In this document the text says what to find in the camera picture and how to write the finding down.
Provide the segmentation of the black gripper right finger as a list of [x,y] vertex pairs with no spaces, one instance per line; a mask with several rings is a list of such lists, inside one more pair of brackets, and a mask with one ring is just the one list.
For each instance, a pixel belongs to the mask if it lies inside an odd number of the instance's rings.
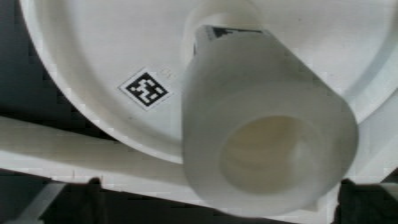
[[335,224],[398,224],[398,200],[381,185],[342,181]]

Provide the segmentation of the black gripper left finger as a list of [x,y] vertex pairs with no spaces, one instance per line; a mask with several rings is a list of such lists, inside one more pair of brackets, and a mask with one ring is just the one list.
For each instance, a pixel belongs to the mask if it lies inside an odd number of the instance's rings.
[[17,219],[19,224],[107,224],[102,181],[51,183]]

